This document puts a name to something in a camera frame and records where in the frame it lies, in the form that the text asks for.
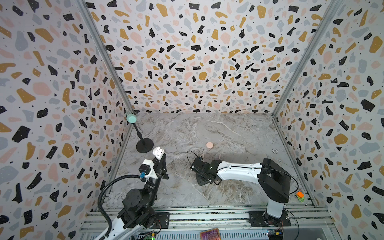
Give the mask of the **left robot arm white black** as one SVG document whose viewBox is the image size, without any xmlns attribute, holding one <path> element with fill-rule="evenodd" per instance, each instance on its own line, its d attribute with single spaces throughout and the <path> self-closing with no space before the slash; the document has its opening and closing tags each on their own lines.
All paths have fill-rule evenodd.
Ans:
<svg viewBox="0 0 384 240">
<path fill-rule="evenodd" d="M 130 238 L 142 229 L 150 228 L 156 221 L 157 213 L 153 209 L 161 180 L 169 178 L 167 174 L 166 154 L 163 149 L 153 153 L 153 160 L 144 160 L 139 167 L 139 175 L 124 175 L 107 184 L 101 191 L 97 205 L 108 227 L 97 237 L 98 240 L 118 240 Z M 107 190 L 115 183 L 125 179 L 137 179 L 145 183 L 143 189 L 131 189 L 123 199 L 123 208 L 117 217 L 111 217 L 103 208 Z"/>
</svg>

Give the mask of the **white earbud charging case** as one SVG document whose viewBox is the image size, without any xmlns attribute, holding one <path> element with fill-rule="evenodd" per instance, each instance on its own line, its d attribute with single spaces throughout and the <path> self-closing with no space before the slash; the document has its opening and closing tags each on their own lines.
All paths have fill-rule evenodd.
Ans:
<svg viewBox="0 0 384 240">
<path fill-rule="evenodd" d="M 160 161 L 165 154 L 165 150 L 161 147 L 156 147 L 153 149 L 152 153 L 156 157 L 156 159 Z"/>
</svg>

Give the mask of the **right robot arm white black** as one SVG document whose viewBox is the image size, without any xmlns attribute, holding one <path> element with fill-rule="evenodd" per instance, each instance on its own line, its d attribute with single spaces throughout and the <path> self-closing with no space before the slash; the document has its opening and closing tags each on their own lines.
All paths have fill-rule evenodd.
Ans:
<svg viewBox="0 0 384 240">
<path fill-rule="evenodd" d="M 197 157 L 190 169 L 195 172 L 199 186 L 227 180 L 259 184 L 268 197 L 266 217 L 276 220 L 282 217 L 291 194 L 291 174 L 271 159 L 264 159 L 262 163 L 238 164 L 222 160 L 207 163 Z"/>
</svg>

